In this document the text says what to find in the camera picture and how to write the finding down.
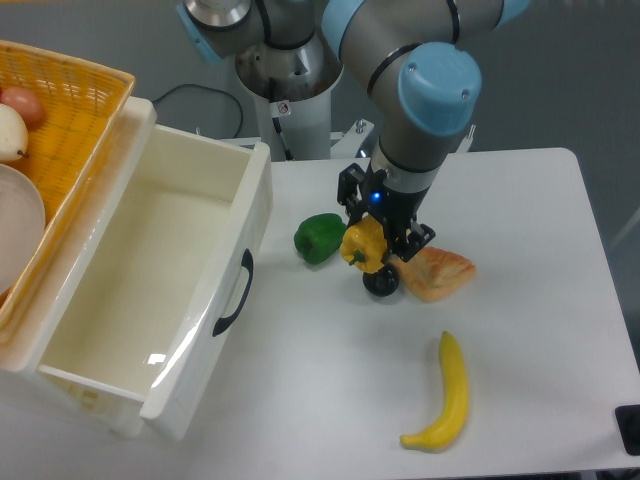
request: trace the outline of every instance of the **yellow bell pepper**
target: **yellow bell pepper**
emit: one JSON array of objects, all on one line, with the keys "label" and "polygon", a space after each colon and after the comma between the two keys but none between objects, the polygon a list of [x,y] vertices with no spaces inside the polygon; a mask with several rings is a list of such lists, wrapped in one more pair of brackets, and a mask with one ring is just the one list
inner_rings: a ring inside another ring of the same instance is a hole
[{"label": "yellow bell pepper", "polygon": [[386,250],[382,225],[370,215],[349,227],[340,245],[342,258],[365,273],[376,273],[384,267],[382,257]]}]

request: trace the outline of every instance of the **white plastic bin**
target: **white plastic bin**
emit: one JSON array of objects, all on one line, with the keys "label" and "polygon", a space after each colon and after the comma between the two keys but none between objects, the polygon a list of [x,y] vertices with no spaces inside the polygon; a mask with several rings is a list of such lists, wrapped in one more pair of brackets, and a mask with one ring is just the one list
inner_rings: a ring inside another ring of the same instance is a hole
[{"label": "white plastic bin", "polygon": [[269,149],[154,126],[118,200],[85,269],[71,269],[77,287],[24,309],[26,326],[40,312],[49,333],[32,331],[13,369],[122,434],[146,422],[180,439],[235,318],[226,311],[250,288],[272,208]]}]

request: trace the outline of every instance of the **green bell pepper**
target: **green bell pepper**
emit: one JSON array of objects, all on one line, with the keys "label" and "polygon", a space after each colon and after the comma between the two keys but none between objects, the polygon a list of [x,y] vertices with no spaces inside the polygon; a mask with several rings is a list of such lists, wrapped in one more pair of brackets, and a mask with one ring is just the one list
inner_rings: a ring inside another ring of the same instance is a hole
[{"label": "green bell pepper", "polygon": [[321,213],[307,218],[300,224],[293,242],[305,262],[318,265],[340,248],[346,230],[347,226],[340,215]]}]

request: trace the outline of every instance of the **yellow basket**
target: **yellow basket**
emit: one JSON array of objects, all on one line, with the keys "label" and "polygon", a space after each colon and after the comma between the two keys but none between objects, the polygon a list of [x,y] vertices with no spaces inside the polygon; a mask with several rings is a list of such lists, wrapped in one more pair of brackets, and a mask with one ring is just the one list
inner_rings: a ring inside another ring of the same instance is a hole
[{"label": "yellow basket", "polygon": [[47,112],[42,126],[29,132],[29,157],[8,163],[37,187],[44,201],[47,226],[31,262],[4,301],[0,298],[0,329],[55,248],[134,84],[135,78],[124,72],[0,40],[0,87],[32,90]]}]

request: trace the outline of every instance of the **toy bread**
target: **toy bread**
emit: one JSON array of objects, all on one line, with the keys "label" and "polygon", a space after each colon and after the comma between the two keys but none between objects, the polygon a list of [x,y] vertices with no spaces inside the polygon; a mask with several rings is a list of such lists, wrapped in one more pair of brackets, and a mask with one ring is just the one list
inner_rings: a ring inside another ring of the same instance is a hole
[{"label": "toy bread", "polygon": [[476,266],[457,253],[424,247],[411,260],[392,257],[400,281],[425,302],[441,300],[458,290],[476,275]]}]

